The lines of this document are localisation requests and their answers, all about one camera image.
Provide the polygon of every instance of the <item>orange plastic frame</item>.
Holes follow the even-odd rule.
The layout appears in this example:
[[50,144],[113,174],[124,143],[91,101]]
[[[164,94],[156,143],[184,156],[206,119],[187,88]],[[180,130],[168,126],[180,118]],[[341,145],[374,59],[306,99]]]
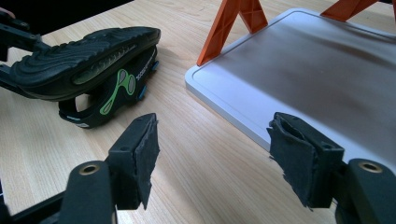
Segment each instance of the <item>orange plastic frame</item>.
[[[339,0],[320,15],[337,21],[347,21],[375,2],[377,0]],[[396,0],[392,3],[396,18]],[[223,0],[198,58],[198,66],[220,55],[238,13],[251,34],[268,24],[259,0]]]

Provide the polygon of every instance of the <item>white tray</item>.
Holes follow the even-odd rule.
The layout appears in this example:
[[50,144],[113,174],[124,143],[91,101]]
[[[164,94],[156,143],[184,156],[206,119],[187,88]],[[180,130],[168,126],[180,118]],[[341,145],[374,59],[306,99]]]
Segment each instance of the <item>white tray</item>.
[[297,116],[396,173],[396,36],[288,10],[186,73],[186,86],[263,148],[275,112]]

